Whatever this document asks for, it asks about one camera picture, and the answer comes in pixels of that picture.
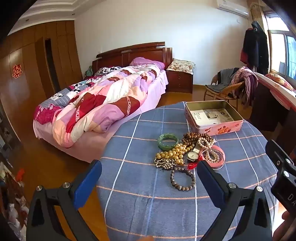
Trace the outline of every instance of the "green jade bangle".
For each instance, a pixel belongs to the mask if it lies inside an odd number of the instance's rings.
[[[164,139],[174,139],[176,141],[176,143],[174,143],[173,145],[163,145],[161,144],[161,141],[164,140]],[[157,139],[157,143],[158,143],[158,147],[163,150],[163,151],[169,151],[171,150],[172,148],[174,148],[174,146],[176,144],[179,143],[179,139],[174,135],[174,134],[171,134],[171,133],[165,133],[165,134],[162,134],[158,139]]]

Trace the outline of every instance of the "wicker chair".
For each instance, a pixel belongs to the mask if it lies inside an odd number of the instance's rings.
[[[215,75],[212,79],[212,82],[211,82],[211,85],[213,83],[215,83],[215,85],[217,84],[217,81],[218,81],[218,74]],[[235,85],[229,85],[227,87],[225,87],[221,92],[216,92],[216,91],[213,91],[212,89],[210,89],[209,87],[205,87],[206,90],[205,90],[205,95],[204,95],[204,100],[205,100],[205,97],[206,95],[208,96],[211,96],[211,97],[214,97],[213,100],[215,99],[219,99],[219,100],[227,100],[227,102],[229,103],[229,100],[236,100],[237,101],[237,104],[236,104],[236,107],[233,106],[236,110],[238,110],[238,105],[239,105],[239,99],[238,98],[233,98],[229,95],[229,93],[232,91],[232,90],[235,90],[237,88],[243,88],[244,87],[244,82],[240,82],[240,83],[237,83]]]

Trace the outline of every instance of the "air conditioner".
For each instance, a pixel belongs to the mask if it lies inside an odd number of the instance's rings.
[[[239,4],[227,0],[217,0],[218,8],[248,18],[249,10]]]

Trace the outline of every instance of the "wooden headboard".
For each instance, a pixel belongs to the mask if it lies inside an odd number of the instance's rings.
[[[166,69],[173,61],[172,48],[159,46],[165,46],[165,42],[136,44],[100,53],[92,62],[92,71],[95,73],[98,69],[109,66],[126,67],[136,57],[163,62]]]

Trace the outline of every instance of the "pink bed sheet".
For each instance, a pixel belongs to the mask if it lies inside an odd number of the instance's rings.
[[[168,79],[166,73],[162,70],[160,75],[149,85],[147,99],[139,109],[137,109],[133,114],[113,123],[106,133],[96,133],[94,131],[83,133],[78,141],[70,148],[61,147],[58,143],[56,143],[52,136],[51,123],[42,125],[34,120],[33,129],[35,135],[37,138],[44,139],[61,151],[82,161],[90,163],[93,159],[99,160],[107,142],[115,134],[120,125],[141,113],[154,109],[157,106],[161,95],[165,93],[167,84]]]

